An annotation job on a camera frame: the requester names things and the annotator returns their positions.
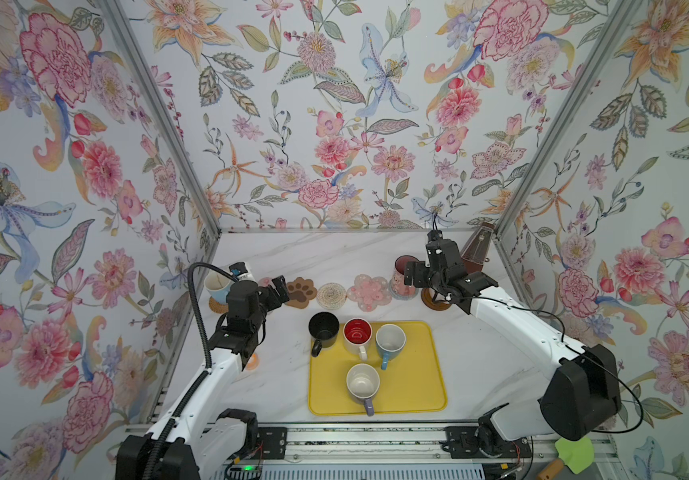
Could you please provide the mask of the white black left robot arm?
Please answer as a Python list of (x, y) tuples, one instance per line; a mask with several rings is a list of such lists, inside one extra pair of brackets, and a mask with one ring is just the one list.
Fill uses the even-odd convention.
[[(200, 268), (230, 282), (228, 311), (212, 335), (206, 333), (194, 281)], [(146, 434), (122, 442), (114, 473), (118, 479), (220, 479), (228, 463), (260, 451), (256, 414), (226, 408), (222, 399), (266, 339), (268, 313), (290, 300), (286, 280), (278, 276), (261, 286), (242, 262), (228, 269), (194, 262), (188, 267), (188, 295), (204, 363), (174, 407)]]

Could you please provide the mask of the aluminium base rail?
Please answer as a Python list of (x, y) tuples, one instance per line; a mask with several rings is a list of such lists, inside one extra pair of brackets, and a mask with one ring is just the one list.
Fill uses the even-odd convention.
[(495, 457), (472, 451), (474, 422), (260, 423), (270, 450), (264, 462), (314, 463), (498, 463), (548, 464), (557, 457), (554, 434), (508, 443)]

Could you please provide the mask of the brown wooden metronome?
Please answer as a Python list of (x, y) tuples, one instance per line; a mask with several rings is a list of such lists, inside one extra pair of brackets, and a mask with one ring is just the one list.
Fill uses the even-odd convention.
[(460, 250), (461, 260), (467, 273), (480, 272), (486, 264), (488, 251), (494, 238), (494, 225), (482, 222)]

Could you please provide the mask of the brown wooden round coaster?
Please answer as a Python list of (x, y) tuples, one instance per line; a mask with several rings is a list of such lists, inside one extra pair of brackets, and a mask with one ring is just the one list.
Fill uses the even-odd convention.
[(422, 303), (433, 311), (445, 311), (451, 307), (439, 293), (431, 288), (423, 288), (420, 298)]

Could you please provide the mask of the white mug light-blue handle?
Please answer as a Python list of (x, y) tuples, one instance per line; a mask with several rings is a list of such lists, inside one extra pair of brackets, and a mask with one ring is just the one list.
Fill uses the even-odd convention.
[(210, 271), (210, 273), (206, 275), (206, 279), (204, 279), (204, 287), (208, 290), (212, 300), (222, 305), (228, 304), (226, 297), (228, 297), (228, 293), (230, 293), (232, 284), (234, 284), (232, 280), (229, 280), (226, 276), (215, 271)]

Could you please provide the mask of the white embroidered round coaster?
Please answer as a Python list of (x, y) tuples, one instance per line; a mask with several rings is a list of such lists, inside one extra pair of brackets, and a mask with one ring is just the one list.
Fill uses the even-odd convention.
[(338, 310), (346, 304), (347, 291), (344, 286), (338, 283), (326, 283), (318, 288), (316, 301), (325, 310)]

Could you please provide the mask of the red interior white mug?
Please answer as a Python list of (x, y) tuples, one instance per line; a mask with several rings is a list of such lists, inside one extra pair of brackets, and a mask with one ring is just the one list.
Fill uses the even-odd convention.
[(368, 360), (368, 350), (372, 340), (373, 329), (366, 320), (355, 318), (344, 324), (344, 347), (360, 362)]

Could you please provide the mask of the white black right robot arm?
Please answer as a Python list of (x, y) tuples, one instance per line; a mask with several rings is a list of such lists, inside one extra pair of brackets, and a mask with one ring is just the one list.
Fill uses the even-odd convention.
[(489, 410), (478, 420), (478, 441), (490, 444), (554, 433), (569, 441), (597, 433), (622, 408), (627, 385), (602, 345), (588, 347), (553, 328), (545, 311), (521, 306), (489, 275), (470, 272), (458, 245), (434, 228), (427, 258), (405, 268), (405, 284), (429, 288), (447, 304), (494, 328), (527, 356), (546, 379), (544, 392)]

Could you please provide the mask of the woven rattan round coaster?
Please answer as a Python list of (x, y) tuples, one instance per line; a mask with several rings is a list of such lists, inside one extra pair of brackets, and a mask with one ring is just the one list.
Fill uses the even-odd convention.
[(217, 314), (224, 314), (228, 313), (228, 306), (226, 304), (222, 304), (220, 302), (217, 302), (214, 300), (214, 298), (208, 299), (208, 306), (210, 306), (210, 309)]

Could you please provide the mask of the green silicone spatula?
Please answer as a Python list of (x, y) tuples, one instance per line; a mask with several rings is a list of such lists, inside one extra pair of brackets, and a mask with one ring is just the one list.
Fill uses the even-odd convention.
[(554, 480), (566, 469), (578, 474), (594, 462), (594, 447), (588, 436), (577, 441), (559, 438), (555, 448), (557, 458), (537, 474), (538, 480)]

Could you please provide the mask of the pink mug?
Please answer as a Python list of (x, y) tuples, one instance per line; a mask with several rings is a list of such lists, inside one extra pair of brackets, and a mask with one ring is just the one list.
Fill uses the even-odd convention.
[(411, 255), (402, 255), (394, 262), (392, 278), (389, 282), (391, 295), (398, 300), (410, 300), (416, 296), (416, 288), (405, 284), (406, 265), (416, 262), (417, 258)]

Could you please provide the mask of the small orange ball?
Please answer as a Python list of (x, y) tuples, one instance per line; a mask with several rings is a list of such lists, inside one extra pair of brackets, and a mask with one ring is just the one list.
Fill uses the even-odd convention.
[(248, 364), (246, 364), (246, 370), (248, 371), (254, 371), (256, 368), (260, 366), (260, 358), (258, 357), (258, 354), (252, 355), (250, 357), (250, 360), (248, 360)]

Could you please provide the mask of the yellow tray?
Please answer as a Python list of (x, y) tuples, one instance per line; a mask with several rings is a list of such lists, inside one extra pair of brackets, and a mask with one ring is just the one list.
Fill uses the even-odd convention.
[[(374, 413), (418, 414), (438, 412), (447, 405), (447, 394), (430, 326), (422, 321), (397, 324), (407, 343), (386, 369), (372, 344), (366, 349), (366, 363), (376, 370), (380, 386), (372, 400)], [(347, 350), (343, 333), (336, 343), (310, 359), (308, 408), (317, 416), (360, 416), (364, 402), (351, 395), (346, 386), (348, 371), (361, 359)]]

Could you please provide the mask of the cork paw print coaster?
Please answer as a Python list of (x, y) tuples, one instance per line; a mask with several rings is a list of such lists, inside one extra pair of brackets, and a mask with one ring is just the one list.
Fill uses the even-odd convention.
[(310, 301), (318, 296), (318, 290), (311, 279), (298, 277), (286, 283), (290, 300), (287, 306), (298, 309), (306, 309), (310, 306)]

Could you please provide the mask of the black mug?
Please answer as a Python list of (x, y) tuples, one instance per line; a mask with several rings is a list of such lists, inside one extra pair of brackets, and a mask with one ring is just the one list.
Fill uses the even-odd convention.
[(340, 331), (340, 322), (334, 314), (330, 312), (314, 314), (308, 322), (308, 332), (314, 340), (310, 356), (316, 358), (320, 356), (322, 350), (334, 346), (336, 339), (338, 339), (338, 331)]

